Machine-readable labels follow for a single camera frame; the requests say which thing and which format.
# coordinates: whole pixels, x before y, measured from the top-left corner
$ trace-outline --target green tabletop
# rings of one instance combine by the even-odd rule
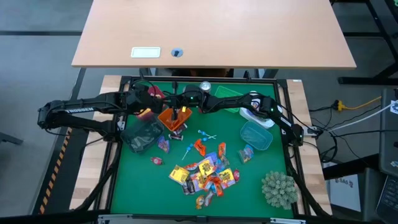
[[[162,91],[172,91],[170,82],[154,82]],[[187,84],[179,83],[178,93]],[[212,83],[211,94],[215,94],[217,87],[222,85],[239,93],[257,91],[275,98],[274,86],[269,84],[234,84]],[[239,112],[231,113],[221,110],[216,113],[201,114],[192,108],[193,114],[186,122],[188,129],[183,134],[183,141],[170,140],[170,152],[166,154],[154,144],[143,154],[133,153],[125,144],[122,148],[118,176],[114,188],[111,213],[133,213],[143,215],[192,215],[215,217],[252,217],[252,218],[292,218],[291,210],[270,206],[261,192],[261,179],[270,171],[286,173],[282,140],[278,126],[270,128],[274,140],[268,150],[254,150],[254,157],[246,164],[242,164],[238,150],[246,143],[240,137],[240,130],[247,122]],[[127,127],[134,125],[136,118],[127,119]],[[206,196],[201,190],[194,195],[184,195],[182,186],[169,178],[175,165],[185,166],[200,162],[203,157],[194,148],[182,161],[185,150],[190,143],[202,138],[198,130],[206,131],[210,135],[217,135],[216,139],[209,139],[204,143],[206,153],[217,152],[218,144],[226,143],[226,157],[229,159],[232,171],[239,169],[240,180],[224,190],[223,197],[214,196],[208,207],[201,210],[195,208],[199,195]],[[170,131],[165,128],[164,136]],[[157,166],[150,161],[151,157],[160,157],[165,164]]]

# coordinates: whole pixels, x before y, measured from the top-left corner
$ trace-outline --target white label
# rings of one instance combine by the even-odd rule
[[[131,49],[132,58],[159,58],[160,47],[133,47]]]
[[[390,111],[394,114],[398,114],[398,103],[395,100],[391,100],[392,106],[390,107]]]
[[[286,119],[285,118],[280,118],[280,120],[281,121],[283,121],[284,123],[286,123],[287,125],[289,125],[289,127],[291,127],[292,125],[288,122],[288,121],[286,121]]]

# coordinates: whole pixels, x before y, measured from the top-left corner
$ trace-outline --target wooden table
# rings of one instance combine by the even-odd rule
[[[132,58],[133,47],[160,57]],[[356,67],[329,0],[94,0],[72,65]]]
[[[121,76],[105,76],[100,93],[119,91],[120,81]],[[292,112],[305,124],[311,125],[307,100],[305,98],[305,93],[303,89],[303,83],[301,82],[301,80],[287,80],[287,84]],[[285,96],[281,88],[279,90],[279,94],[281,97],[281,102],[284,102]],[[93,119],[97,121],[104,121],[112,119],[112,117],[113,116],[111,114],[101,114],[99,112],[95,112]],[[98,133],[89,133],[87,142],[93,141],[98,138],[100,138],[100,135]],[[304,141],[316,144],[314,138],[305,137]],[[72,201],[70,203],[71,209],[79,206],[98,183],[101,167],[104,160],[105,148],[106,142],[103,141],[91,144],[86,147],[83,159],[81,161],[75,190],[72,196]],[[113,160],[115,148],[116,144],[114,144],[113,146],[113,151],[109,160],[110,162]],[[323,178],[322,167],[320,164],[317,149],[315,149],[311,145],[304,144],[300,147],[300,155],[307,188],[317,200],[317,202],[322,206],[322,208],[326,212],[331,214],[331,207],[326,191],[325,180]],[[99,205],[100,208],[105,208],[105,201],[108,195],[108,185],[109,183],[107,183],[103,189],[101,203]],[[301,194],[298,195],[297,204],[299,213],[304,214]]]

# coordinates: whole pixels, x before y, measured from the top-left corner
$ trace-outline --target artificial plant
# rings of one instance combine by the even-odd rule
[[[293,177],[271,171],[261,180],[262,193],[266,195],[267,203],[273,207],[291,209],[290,204],[297,201],[297,190]]]

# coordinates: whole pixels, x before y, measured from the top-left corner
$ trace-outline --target yellow cable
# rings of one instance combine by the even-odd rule
[[[371,100],[371,101],[369,101],[369,102],[367,102],[367,103],[364,103],[364,104],[362,104],[362,105],[356,106],[356,107],[354,107],[354,108],[347,107],[347,106],[345,106],[345,105],[343,104],[343,102],[339,101],[339,104],[340,104],[340,102],[341,102],[341,104],[339,105],[339,109],[341,108],[341,109],[346,109],[346,110],[356,110],[356,109],[360,109],[360,108],[362,108],[362,107],[364,107],[364,106],[367,106],[367,105],[369,105],[369,104],[371,104],[371,103],[373,103],[373,102],[375,102],[375,101],[377,101],[377,100],[380,100],[380,99],[381,99],[381,96],[379,96],[379,97],[377,97],[377,98],[375,98],[375,99],[373,99],[373,100]]]

